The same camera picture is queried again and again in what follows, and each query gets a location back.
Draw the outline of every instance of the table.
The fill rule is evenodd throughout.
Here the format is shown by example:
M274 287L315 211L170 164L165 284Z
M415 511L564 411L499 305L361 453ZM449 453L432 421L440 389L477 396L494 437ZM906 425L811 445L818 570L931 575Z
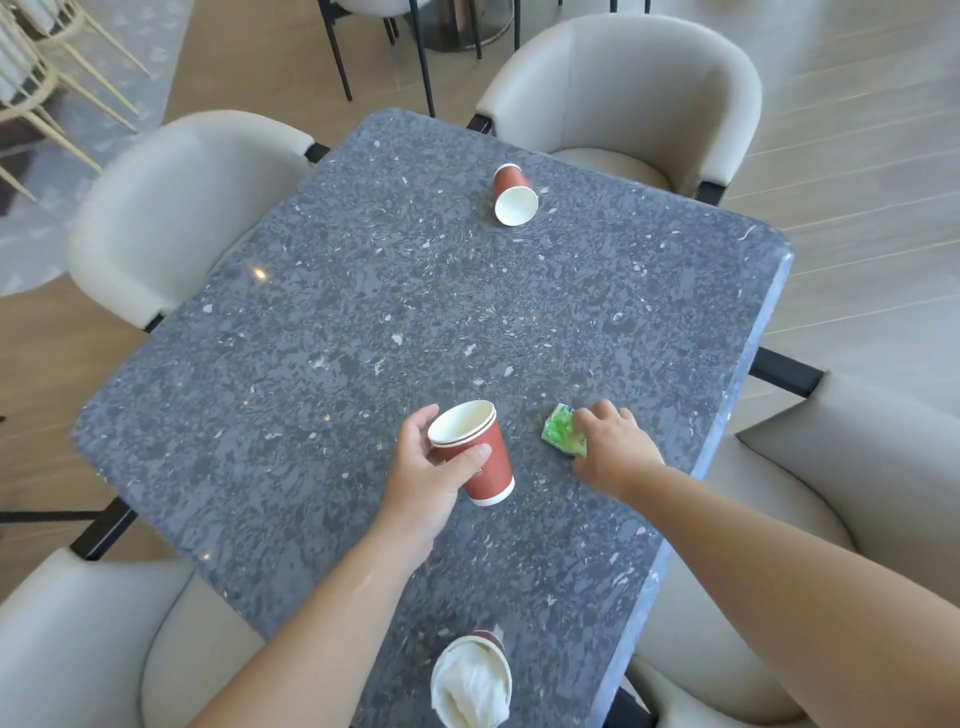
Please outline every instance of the table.
M492 216L505 161L540 193L519 229ZM432 661L499 625L510 724L599 726L669 549L572 477L542 420L609 397L703 476L791 259L757 221L381 111L156 329L74 440L269 638L372 520L400 420L494 400L516 490L461 496L353 724L436 724Z

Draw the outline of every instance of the right hand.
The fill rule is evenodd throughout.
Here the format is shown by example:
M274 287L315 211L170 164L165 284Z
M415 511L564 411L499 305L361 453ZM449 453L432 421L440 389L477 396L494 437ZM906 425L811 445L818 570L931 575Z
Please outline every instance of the right hand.
M601 493L623 500L632 480L646 470L663 467L663 457L650 435L640 429L625 407L600 400L578 409L573 426L587 437L587 457L573 461L573 471Z

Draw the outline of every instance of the white tissue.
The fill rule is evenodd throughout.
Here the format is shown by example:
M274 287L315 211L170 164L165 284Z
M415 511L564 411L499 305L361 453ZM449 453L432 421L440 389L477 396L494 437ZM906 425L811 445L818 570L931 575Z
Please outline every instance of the white tissue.
M486 647L465 643L444 655L444 662L432 691L435 711L459 717L463 728L496 728L510 717L503 666Z

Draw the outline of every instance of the paper cup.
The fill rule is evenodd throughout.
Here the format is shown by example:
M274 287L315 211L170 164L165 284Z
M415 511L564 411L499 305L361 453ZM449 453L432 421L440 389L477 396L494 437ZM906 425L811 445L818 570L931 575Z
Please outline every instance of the paper cup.
M481 443L492 448L483 468L464 485L470 500L477 505L494 505L514 491L514 471L493 402L468 401L446 410L433 421L426 436L442 460L450 460Z
M493 214L504 225L515 228L533 220L540 200L513 163L503 164L493 173Z
M478 643L486 647L497 663L503 667L507 679L508 705L510 704L510 698L514 694L514 676L510 672L510 663L507 662L507 655L506 652L504 652L503 643L496 635L485 629L477 629L473 631L473 634L458 637L452 643L448 644L440 657L437 658L437 663L433 666L433 674L430 676L430 702L434 710L437 711L441 723L446 726L446 728L463 728L464 722L460 716L460 712L453 706L447 706L443 699L437 695L438 678L444 670L450 666L451 661L455 659L455 656L452 655L454 650L466 643Z

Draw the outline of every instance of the forearm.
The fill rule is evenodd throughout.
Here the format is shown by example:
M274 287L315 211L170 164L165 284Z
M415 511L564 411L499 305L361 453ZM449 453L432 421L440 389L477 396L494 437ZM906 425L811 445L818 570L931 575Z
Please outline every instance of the forearm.
M960 611L854 553L651 466L623 499L823 728L960 724Z
M374 525L191 726L347 728L421 552Z

